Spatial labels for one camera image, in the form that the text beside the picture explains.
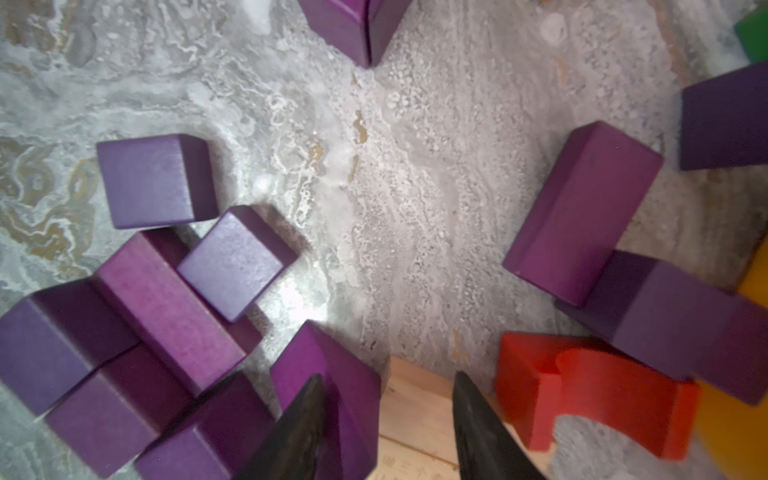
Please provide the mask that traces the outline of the yellow plastic storage bin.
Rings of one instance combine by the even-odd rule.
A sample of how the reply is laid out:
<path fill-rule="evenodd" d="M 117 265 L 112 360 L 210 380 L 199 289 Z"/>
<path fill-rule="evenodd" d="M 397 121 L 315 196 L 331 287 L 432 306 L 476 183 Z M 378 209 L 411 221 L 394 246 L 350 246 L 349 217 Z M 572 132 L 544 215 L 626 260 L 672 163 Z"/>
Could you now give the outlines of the yellow plastic storage bin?
<path fill-rule="evenodd" d="M 767 477 L 767 401 L 749 406 L 703 384 L 696 430 L 729 479 Z"/>

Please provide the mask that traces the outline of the green brick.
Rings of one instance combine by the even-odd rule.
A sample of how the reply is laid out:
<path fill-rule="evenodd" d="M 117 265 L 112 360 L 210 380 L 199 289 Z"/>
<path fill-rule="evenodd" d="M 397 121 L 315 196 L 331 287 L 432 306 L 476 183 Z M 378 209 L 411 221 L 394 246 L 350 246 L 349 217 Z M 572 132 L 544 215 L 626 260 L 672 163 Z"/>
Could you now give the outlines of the green brick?
<path fill-rule="evenodd" d="M 751 63 L 759 63 L 767 59 L 767 22 L 767 4 L 761 4 L 734 26 L 736 35 Z"/>

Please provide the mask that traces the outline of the purple brick cluster bottom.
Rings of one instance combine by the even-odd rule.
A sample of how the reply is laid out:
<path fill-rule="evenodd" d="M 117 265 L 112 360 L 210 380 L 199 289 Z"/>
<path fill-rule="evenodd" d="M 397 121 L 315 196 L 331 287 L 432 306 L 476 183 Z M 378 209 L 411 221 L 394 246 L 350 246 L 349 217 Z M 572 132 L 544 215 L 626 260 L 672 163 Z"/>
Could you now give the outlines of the purple brick cluster bottom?
<path fill-rule="evenodd" d="M 97 158 L 131 237 L 2 316 L 1 380 L 101 478 L 133 463 L 146 479 L 234 479 L 279 420 L 239 369 L 262 338 L 246 313 L 297 253 L 251 207 L 219 211 L 201 138 L 103 141 Z M 377 372 L 310 320 L 270 373 L 283 412 L 323 378 L 314 479 L 368 477 Z"/>

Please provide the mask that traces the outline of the red brick pair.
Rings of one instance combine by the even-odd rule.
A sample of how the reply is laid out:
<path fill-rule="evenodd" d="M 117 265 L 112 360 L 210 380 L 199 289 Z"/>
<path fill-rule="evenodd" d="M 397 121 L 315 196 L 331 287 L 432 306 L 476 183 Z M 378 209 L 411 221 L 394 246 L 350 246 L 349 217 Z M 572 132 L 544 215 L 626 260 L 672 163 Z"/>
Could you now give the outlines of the red brick pair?
<path fill-rule="evenodd" d="M 604 424 L 670 461 L 686 457 L 700 389 L 594 337 L 507 332 L 496 397 L 526 448 L 546 450 L 558 417 Z"/>

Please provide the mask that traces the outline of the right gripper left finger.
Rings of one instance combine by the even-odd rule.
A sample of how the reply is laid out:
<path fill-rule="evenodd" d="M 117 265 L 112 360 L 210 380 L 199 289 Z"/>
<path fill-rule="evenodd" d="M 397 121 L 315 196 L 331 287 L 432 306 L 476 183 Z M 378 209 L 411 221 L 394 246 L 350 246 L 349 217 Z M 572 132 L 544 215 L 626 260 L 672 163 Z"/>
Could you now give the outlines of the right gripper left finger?
<path fill-rule="evenodd" d="M 311 376 L 237 479 L 314 479 L 326 419 L 323 378 Z"/>

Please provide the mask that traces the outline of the purple brick near orange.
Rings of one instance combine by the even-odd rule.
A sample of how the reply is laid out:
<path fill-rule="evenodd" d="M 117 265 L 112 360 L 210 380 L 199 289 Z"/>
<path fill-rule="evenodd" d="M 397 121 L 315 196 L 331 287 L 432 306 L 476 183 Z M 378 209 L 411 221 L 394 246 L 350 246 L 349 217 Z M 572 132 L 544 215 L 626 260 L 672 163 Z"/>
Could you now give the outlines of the purple brick near orange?
<path fill-rule="evenodd" d="M 309 27 L 363 68 L 385 54 L 410 0 L 299 0 Z"/>

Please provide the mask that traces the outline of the purple brick middle pile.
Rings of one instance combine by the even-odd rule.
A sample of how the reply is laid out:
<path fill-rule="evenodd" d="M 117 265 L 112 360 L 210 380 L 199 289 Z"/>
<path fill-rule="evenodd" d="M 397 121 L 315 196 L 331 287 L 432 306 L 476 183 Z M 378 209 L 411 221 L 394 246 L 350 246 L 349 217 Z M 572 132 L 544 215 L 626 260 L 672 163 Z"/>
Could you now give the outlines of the purple brick middle pile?
<path fill-rule="evenodd" d="M 662 164 L 607 122 L 574 129 L 503 265 L 634 360 L 756 406 L 767 394 L 766 309 L 618 246 Z"/>

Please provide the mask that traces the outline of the natural wood plank brick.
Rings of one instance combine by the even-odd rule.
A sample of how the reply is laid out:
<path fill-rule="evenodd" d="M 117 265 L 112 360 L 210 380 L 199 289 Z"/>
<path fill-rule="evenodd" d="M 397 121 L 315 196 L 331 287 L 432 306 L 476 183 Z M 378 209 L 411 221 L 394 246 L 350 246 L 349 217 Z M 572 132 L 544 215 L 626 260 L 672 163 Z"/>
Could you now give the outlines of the natural wood plank brick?
<path fill-rule="evenodd" d="M 371 479 L 459 479 L 454 381 L 392 356 Z"/>

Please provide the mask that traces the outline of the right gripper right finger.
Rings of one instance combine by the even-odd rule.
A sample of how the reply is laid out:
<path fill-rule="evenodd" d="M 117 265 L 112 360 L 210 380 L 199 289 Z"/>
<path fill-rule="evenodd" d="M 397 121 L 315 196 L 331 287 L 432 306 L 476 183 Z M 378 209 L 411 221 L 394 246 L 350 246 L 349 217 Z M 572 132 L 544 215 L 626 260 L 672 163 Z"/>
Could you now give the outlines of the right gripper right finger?
<path fill-rule="evenodd" d="M 464 371 L 455 375 L 452 415 L 461 480 L 546 478 Z"/>

